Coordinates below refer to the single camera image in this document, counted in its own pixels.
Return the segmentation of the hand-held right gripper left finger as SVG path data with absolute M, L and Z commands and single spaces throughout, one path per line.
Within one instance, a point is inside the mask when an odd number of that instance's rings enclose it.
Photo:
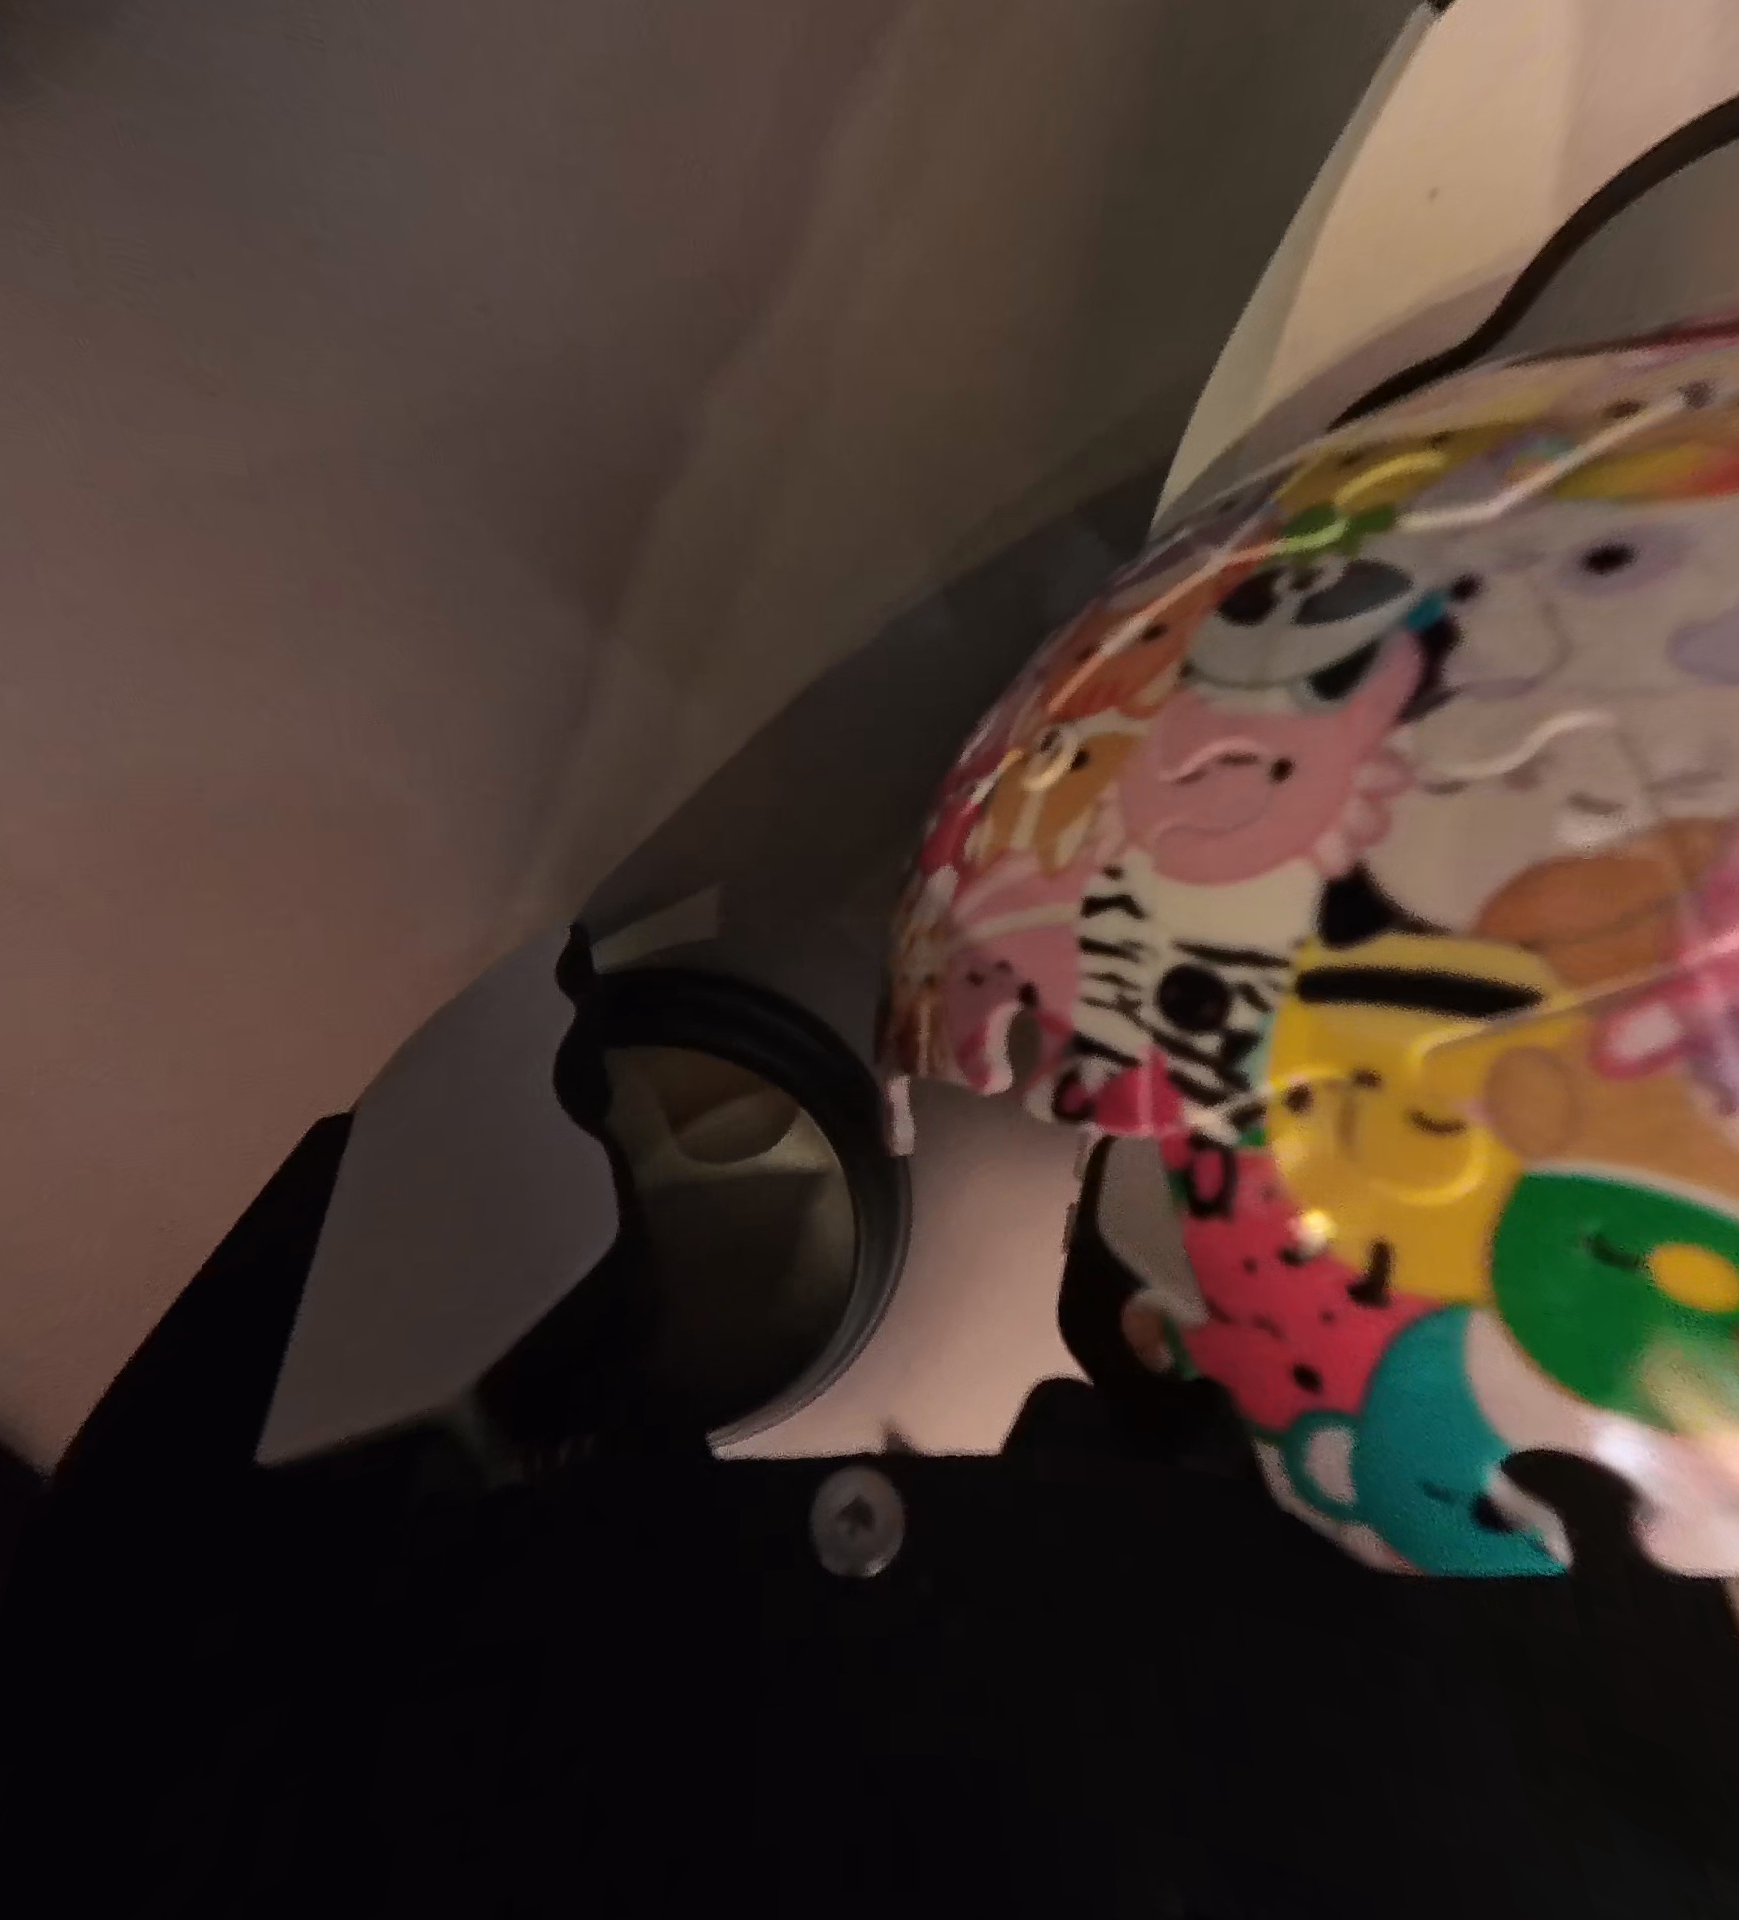
M 585 982 L 579 935 L 511 952 L 356 1102 L 260 1466 L 448 1416 L 616 1246 L 608 1148 L 558 1085 L 570 951 Z

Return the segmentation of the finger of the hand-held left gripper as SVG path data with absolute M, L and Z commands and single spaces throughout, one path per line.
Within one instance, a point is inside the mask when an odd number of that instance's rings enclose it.
M 1270 254 L 1153 521 L 1493 349 L 1575 249 L 1739 141 L 1739 4 L 1421 6 Z

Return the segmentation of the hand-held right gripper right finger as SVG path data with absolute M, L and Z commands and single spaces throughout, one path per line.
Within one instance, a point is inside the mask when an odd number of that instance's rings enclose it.
M 1183 1368 L 1187 1336 L 1210 1312 L 1183 1239 L 1160 1147 L 1098 1141 L 1071 1208 L 1057 1329 L 1083 1375 L 1113 1401 L 1165 1401 Z

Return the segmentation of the colourful cartoon puzzle ball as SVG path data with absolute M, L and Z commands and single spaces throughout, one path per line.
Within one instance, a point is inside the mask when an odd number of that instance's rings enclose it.
M 1127 1309 L 1354 1557 L 1549 1575 L 1510 1464 L 1739 1575 L 1739 311 L 1326 433 L 1154 537 L 929 808 L 878 1070 L 1146 1141 Z

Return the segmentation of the black round ball stand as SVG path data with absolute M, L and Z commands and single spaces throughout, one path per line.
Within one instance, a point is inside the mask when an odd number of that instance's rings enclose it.
M 891 1307 L 914 1223 L 881 1091 L 829 1022 L 725 973 L 599 973 L 591 1070 L 646 1333 L 636 1378 L 710 1441 L 781 1428 Z

